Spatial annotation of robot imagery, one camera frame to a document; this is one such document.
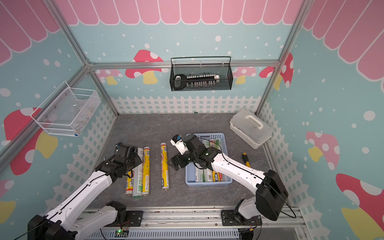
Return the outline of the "clear white wrap roll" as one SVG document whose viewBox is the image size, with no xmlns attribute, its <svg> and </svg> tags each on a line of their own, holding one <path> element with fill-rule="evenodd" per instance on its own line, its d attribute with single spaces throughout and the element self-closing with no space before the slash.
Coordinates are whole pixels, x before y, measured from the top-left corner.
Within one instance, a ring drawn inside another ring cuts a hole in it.
<svg viewBox="0 0 384 240">
<path fill-rule="evenodd" d="M 210 147 L 210 142 L 208 140 L 205 140 L 205 145 L 207 149 Z M 210 169 L 205 169 L 204 170 L 204 175 L 205 175 L 205 182 L 213 182 L 213 172 Z"/>
</svg>

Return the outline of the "blue plastic basket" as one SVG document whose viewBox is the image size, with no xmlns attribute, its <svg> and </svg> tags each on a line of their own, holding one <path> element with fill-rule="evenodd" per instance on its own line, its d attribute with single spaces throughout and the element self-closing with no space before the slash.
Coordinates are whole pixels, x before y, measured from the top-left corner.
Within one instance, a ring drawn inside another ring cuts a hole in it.
<svg viewBox="0 0 384 240">
<path fill-rule="evenodd" d="M 195 134 L 201 142 L 208 147 L 222 149 L 222 152 L 227 155 L 227 147 L 225 135 L 223 133 L 200 133 Z M 201 170 L 191 163 L 186 166 L 186 184 L 189 187 L 209 187 L 209 186 L 225 186 L 229 185 L 233 180 L 219 172 L 209 169 Z"/>
</svg>

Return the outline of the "yellow red wrap roll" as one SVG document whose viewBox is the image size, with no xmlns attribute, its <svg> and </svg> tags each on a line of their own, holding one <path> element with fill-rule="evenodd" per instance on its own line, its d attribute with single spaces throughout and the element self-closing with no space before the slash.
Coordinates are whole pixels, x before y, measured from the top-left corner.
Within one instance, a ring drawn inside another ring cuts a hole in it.
<svg viewBox="0 0 384 240">
<path fill-rule="evenodd" d="M 211 145 L 211 147 L 216 148 L 218 150 L 221 149 L 221 147 L 220 147 L 220 140 L 219 139 L 211 140 L 210 145 Z M 213 177 L 214 177 L 214 182 L 221 182 L 222 178 L 223 178 L 223 175 L 221 173 L 219 173 L 219 172 L 213 171 Z"/>
</svg>

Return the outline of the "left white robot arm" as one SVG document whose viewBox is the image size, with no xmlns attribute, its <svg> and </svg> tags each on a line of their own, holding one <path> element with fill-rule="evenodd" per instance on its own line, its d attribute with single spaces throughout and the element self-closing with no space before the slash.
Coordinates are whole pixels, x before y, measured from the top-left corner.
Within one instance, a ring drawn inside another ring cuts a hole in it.
<svg viewBox="0 0 384 240">
<path fill-rule="evenodd" d="M 141 163 L 137 147 L 116 144 L 114 155 L 102 161 L 66 200 L 46 215 L 36 215 L 29 221 L 27 238 L 83 240 L 104 226 L 117 224 L 122 227 L 127 224 L 127 207 L 116 201 L 107 203 L 101 210 L 80 221 L 78 217 L 100 193 Z"/>
</svg>

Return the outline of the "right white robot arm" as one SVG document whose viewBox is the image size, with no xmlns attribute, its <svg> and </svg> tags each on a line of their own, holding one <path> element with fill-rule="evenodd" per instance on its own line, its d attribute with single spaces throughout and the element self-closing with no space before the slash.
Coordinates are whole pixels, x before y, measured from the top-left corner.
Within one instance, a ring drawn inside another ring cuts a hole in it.
<svg viewBox="0 0 384 240">
<path fill-rule="evenodd" d="M 252 198 L 241 200 L 233 211 L 239 224 L 243 225 L 258 216 L 277 221 L 283 207 L 288 204 L 288 191 L 275 171 L 263 172 L 239 163 L 225 155 L 220 145 L 206 147 L 202 139 L 194 134 L 185 138 L 175 135 L 171 144 L 179 151 L 169 160 L 174 170 L 193 163 L 202 170 L 224 174 L 253 193 Z"/>
</svg>

